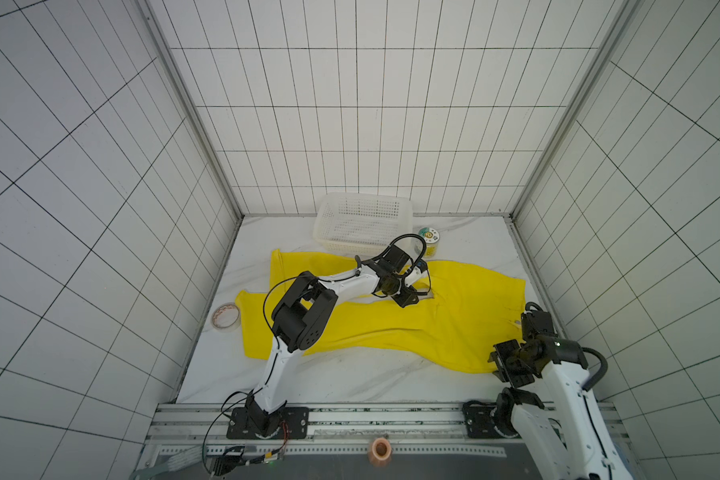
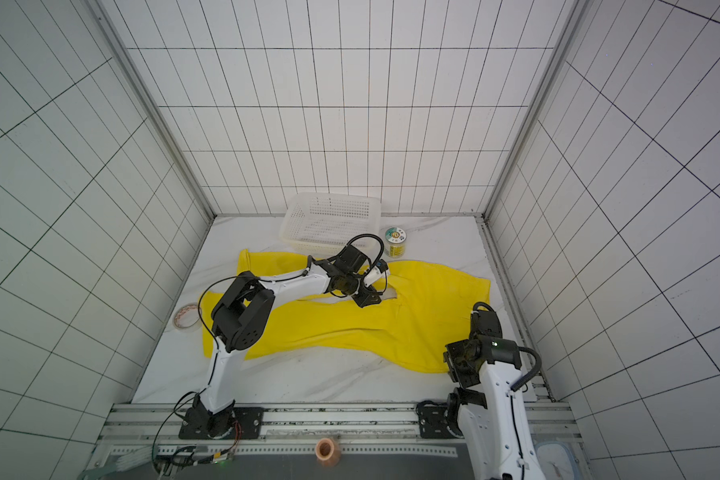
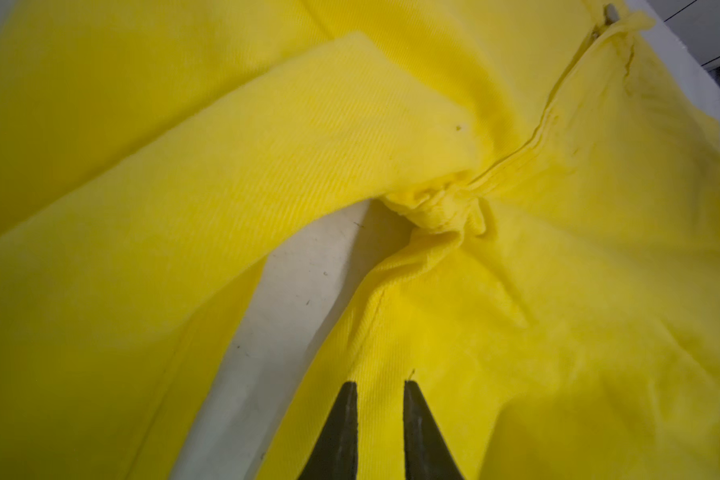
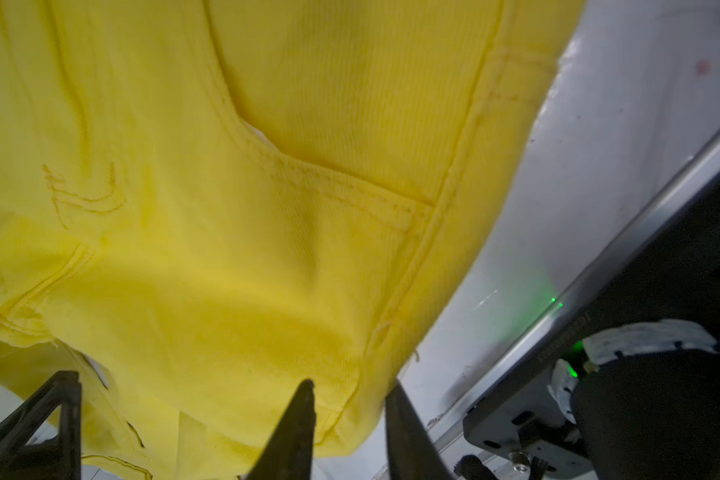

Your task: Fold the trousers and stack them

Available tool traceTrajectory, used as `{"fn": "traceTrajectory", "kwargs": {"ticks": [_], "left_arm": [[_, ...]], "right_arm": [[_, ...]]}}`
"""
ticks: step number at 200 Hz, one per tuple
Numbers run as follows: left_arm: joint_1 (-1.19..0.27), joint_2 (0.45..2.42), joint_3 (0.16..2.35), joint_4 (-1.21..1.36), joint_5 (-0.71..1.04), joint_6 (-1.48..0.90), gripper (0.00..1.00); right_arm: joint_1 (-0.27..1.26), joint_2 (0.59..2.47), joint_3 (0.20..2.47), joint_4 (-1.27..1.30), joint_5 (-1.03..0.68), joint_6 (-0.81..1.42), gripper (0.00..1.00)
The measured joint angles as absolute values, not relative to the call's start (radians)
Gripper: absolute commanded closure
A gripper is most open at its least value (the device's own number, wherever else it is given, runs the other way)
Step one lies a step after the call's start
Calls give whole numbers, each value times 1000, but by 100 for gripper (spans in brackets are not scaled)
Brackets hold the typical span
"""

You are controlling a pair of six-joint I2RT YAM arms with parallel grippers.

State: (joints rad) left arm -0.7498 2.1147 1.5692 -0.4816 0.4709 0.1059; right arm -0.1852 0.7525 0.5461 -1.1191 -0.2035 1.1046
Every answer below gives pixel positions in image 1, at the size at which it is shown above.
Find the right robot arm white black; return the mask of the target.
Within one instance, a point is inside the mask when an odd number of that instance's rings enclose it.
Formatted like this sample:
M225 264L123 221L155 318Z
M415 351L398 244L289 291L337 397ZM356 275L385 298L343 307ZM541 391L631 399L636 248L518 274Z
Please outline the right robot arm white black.
M508 386L491 413L494 429L525 443L544 479L632 479L594 396L608 370L598 351L564 339L552 316L529 302L522 340L494 346L494 374Z

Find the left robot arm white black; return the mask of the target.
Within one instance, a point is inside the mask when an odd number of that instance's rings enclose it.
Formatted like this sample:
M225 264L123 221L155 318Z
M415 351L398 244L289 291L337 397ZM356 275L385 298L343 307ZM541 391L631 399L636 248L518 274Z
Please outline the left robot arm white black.
M230 440L304 439L310 409L290 406L281 384L296 361L323 335L334 309L364 296L391 299L405 308L426 295L414 283L429 275L425 238L413 233L396 237L378 255L346 272L319 277L309 271L288 278L290 284L271 312L263 307L273 335L261 380L239 407L224 407Z

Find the yellow trousers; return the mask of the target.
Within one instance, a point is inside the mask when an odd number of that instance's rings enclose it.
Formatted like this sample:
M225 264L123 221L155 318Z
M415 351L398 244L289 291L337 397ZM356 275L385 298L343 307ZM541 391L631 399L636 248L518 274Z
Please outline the yellow trousers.
M245 355L268 358L273 337L264 316L286 292L290 277L304 271L318 276L342 274L355 265L349 258L327 253L273 251L273 293L242 291L235 299L241 312ZM494 372L496 367L489 360L494 346L522 338L525 281L454 261L433 261L429 271L429 278L416 285L430 289L431 297L404 308L392 300L339 305L309 351L352 347L400 350L458 372Z

